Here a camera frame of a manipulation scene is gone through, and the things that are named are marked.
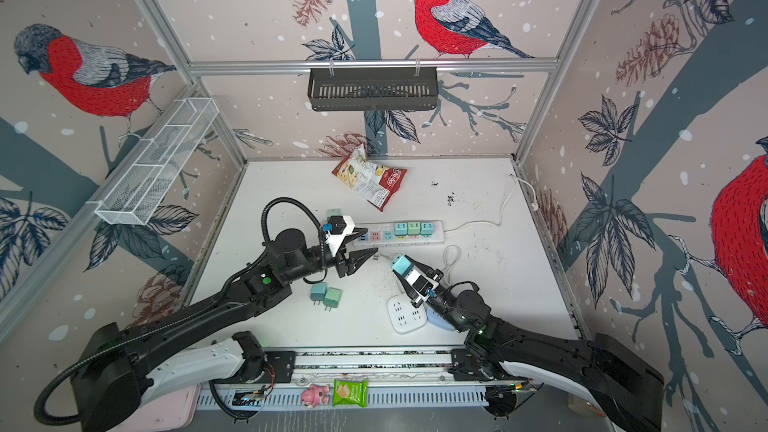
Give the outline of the white multicolour power strip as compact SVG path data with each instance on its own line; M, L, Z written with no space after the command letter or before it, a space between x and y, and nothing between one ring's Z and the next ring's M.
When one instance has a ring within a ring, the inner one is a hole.
M445 242L441 221L381 222L361 224L367 232L350 243L352 248L426 246Z

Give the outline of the green plug adapter front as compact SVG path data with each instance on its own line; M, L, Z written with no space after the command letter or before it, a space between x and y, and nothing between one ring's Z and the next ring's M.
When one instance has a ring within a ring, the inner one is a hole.
M329 287L323 297L323 305L327 311L337 309L341 302L342 291L338 288Z

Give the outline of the light green plug adapter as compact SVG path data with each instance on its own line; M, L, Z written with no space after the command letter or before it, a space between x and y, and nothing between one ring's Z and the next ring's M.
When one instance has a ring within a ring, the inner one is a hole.
M420 222L408 222L407 223L407 234L409 236L417 236L420 235Z

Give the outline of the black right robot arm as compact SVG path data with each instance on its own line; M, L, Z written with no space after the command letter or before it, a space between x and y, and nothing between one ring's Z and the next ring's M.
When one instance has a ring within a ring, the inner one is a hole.
M492 314L472 281L454 293L441 282L443 273L407 255L391 262L395 277L413 306L426 306L465 336L473 364L454 376L487 380L532 379L597 406L624 431L662 428L661 374L618 340L563 339L513 325Z

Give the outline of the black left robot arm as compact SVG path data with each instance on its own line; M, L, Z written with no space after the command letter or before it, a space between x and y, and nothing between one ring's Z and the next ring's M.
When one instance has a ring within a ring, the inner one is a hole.
M215 294L154 322L97 329L79 360L40 392L34 419L46 426L78 424L84 431L108 431L141 406L186 387L255 381L266 364L253 333L237 332L204 347L199 341L278 306L296 281L330 268L341 278L353 275L378 251L349 251L348 244L366 228L341 215L320 222L290 197L268 202L260 227L262 253Z

